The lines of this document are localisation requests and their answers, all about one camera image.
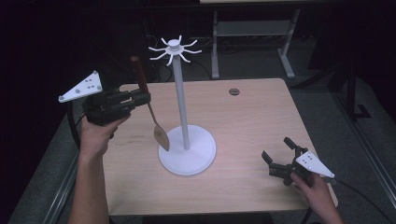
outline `white hook rack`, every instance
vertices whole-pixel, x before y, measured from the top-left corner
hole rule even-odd
[[[170,55],[169,64],[173,66],[175,83],[177,89],[177,101],[180,114],[181,126],[176,127],[168,133],[170,148],[169,151],[159,147],[160,160],[163,166],[170,172],[177,175],[196,175],[205,170],[215,159],[216,142],[213,136],[207,130],[195,126],[188,125],[187,111],[184,99],[183,76],[181,72],[180,58],[184,62],[190,63],[183,56],[183,52],[197,54],[201,50],[192,51],[185,48],[193,46],[197,41],[193,41],[189,45],[180,45],[181,35],[178,39],[172,39],[166,42],[163,38],[161,41],[167,46],[165,49],[149,48],[153,51],[165,51],[163,54],[151,60],[159,60],[165,55]],[[184,146],[180,144],[180,138],[183,137]]]
[[[188,52],[188,53],[191,53],[191,54],[197,54],[197,53],[201,53],[202,52],[201,50],[192,51],[192,50],[185,49],[187,47],[193,46],[197,42],[197,40],[195,40],[194,42],[190,43],[189,45],[180,45],[180,43],[181,43],[181,35],[178,37],[178,39],[169,40],[169,42],[167,42],[167,43],[166,43],[166,41],[163,38],[161,38],[161,41],[168,47],[165,48],[165,49],[154,49],[154,48],[151,48],[151,47],[148,47],[148,48],[153,50],[153,51],[163,51],[164,50],[165,52],[162,55],[160,55],[160,56],[158,56],[156,58],[150,58],[150,59],[151,60],[159,60],[163,56],[165,56],[166,54],[169,54],[171,57],[170,57],[169,62],[168,62],[168,64],[166,66],[169,66],[169,64],[172,63],[173,57],[175,55],[179,55],[180,58],[182,58],[184,62],[190,63],[190,61],[187,60],[183,56],[183,54],[182,54],[183,52]]]

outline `white pole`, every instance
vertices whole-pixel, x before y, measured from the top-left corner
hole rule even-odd
[[[187,123],[187,111],[186,104],[184,100],[184,88],[183,88],[183,76],[181,72],[180,56],[174,55],[172,66],[174,70],[176,90],[177,90],[177,101],[178,101],[178,111],[180,114],[181,121],[181,131],[183,132],[184,148],[186,150],[190,149],[190,138],[189,138],[189,128]]]

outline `wooden table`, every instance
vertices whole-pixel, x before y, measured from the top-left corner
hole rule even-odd
[[[157,120],[168,132],[180,125],[175,83],[148,84]],[[232,96],[229,89],[240,94]],[[137,89],[125,85],[122,91]],[[205,214],[305,209],[295,189],[269,176],[263,150],[280,164],[294,152],[285,136],[315,152],[282,79],[185,82],[187,119],[214,136],[217,155],[202,173],[179,176],[158,156],[154,122],[139,106],[122,124],[105,155],[111,216]]]

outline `round white base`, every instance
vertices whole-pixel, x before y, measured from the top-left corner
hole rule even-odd
[[[188,125],[190,149],[184,148],[181,126],[168,133],[170,148],[159,147],[163,166],[176,175],[196,175],[205,170],[215,159],[216,142],[207,130]]]

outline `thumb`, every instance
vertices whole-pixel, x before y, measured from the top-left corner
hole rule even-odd
[[[114,128],[118,127],[120,124],[122,124],[123,122],[125,122],[125,120],[127,120],[127,119],[130,118],[130,117],[131,117],[131,114],[130,114],[129,116],[125,117],[125,118],[117,119],[117,120],[115,120],[115,121],[109,123],[108,126],[109,126],[110,128],[113,128],[113,129],[114,129]]]
[[[309,190],[311,190],[311,188],[309,188],[306,184],[305,181],[299,176],[297,175],[295,172],[291,173],[290,175],[291,179],[296,183],[296,185],[298,186],[298,188],[303,192],[306,193]]]

